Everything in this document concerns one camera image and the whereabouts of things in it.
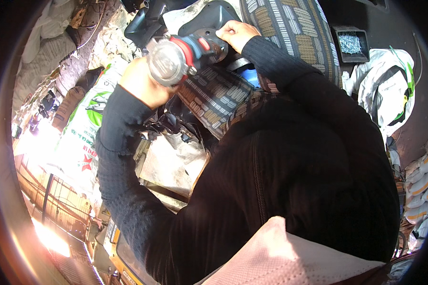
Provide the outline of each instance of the plastic bin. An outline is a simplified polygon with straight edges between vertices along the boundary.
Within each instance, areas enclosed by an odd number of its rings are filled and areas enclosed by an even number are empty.
[[[331,31],[333,33],[333,38],[336,41],[336,50],[338,55],[341,55],[341,60],[344,63],[351,62],[368,62],[369,61],[369,45],[368,37],[366,36],[365,30],[360,30],[354,26],[332,26]],[[360,39],[360,52],[359,53],[345,53],[341,52],[341,47],[339,44],[339,34],[345,32],[354,32],[356,36]]]

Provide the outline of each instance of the person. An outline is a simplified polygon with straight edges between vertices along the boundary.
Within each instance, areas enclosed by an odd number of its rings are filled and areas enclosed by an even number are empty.
[[[305,240],[387,262],[399,202],[377,126],[356,101],[255,27],[217,31],[279,94],[252,99],[214,149],[188,205],[173,214],[135,175],[141,125],[174,89],[146,58],[127,67],[103,112],[95,148],[103,202],[146,271],[161,284],[194,284],[231,259],[274,216]]]

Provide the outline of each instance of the hand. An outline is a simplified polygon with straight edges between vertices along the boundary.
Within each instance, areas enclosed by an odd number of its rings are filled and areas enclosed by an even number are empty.
[[[251,38],[261,36],[256,27],[235,20],[229,20],[215,34],[229,43],[239,54]]]
[[[135,58],[130,62],[119,85],[152,110],[168,102],[177,90],[164,87],[152,78],[146,57]]]

